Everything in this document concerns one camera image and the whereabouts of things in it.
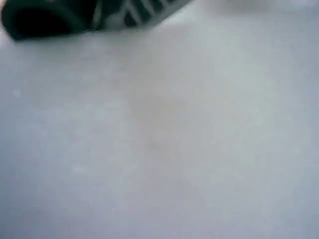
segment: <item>white surface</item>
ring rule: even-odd
[[[318,238],[319,14],[211,6],[1,36],[0,238]]]

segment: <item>black object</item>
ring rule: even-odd
[[[15,40],[44,38],[90,28],[96,0],[6,0],[2,24]]]
[[[101,20],[98,29],[104,30],[154,26],[190,2],[190,0],[99,1]]]

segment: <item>dark green object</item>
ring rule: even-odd
[[[96,0],[7,0],[2,24],[14,40],[78,33],[90,28]]]

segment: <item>striped pattern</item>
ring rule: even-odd
[[[126,0],[106,19],[110,28],[137,27],[147,23],[177,0]]]

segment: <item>white background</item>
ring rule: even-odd
[[[147,33],[2,32],[0,238],[317,239],[315,2],[198,0]]]

